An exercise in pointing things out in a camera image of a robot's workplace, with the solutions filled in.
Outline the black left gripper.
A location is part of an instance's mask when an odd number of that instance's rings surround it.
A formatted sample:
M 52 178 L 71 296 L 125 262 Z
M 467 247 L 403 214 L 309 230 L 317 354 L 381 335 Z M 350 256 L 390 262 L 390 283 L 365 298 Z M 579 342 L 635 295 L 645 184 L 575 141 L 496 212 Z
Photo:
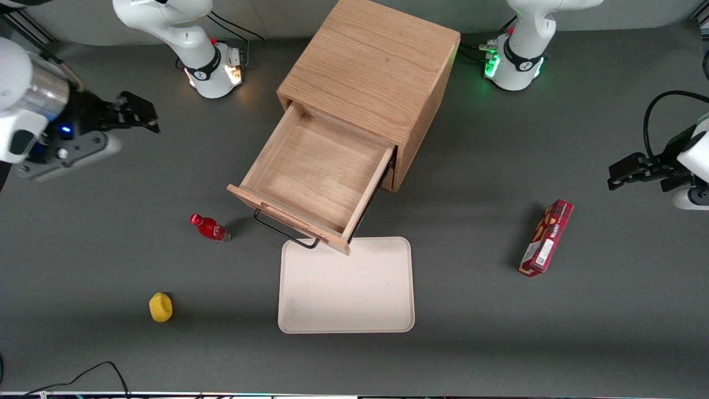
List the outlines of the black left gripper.
M 683 186 L 692 187 L 695 182 L 693 173 L 682 166 L 677 157 L 690 142 L 694 132 L 694 126 L 684 129 L 670 139 L 663 152 L 655 154 L 651 149 L 648 127 L 645 127 L 645 149 L 653 172 L 648 169 L 648 159 L 644 154 L 630 154 L 609 166 L 608 189 L 615 191 L 624 185 L 657 179 L 661 179 L 660 187 L 663 192 Z

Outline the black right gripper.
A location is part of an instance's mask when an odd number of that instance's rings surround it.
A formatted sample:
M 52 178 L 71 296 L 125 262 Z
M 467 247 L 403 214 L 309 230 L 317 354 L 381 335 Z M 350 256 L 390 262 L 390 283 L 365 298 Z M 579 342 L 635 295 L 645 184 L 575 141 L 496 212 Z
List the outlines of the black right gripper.
M 58 116 L 58 136 L 72 140 L 91 131 L 144 128 L 160 134 L 155 106 L 137 94 L 122 91 L 117 97 L 122 114 L 114 104 L 90 91 L 69 90 L 68 103 Z

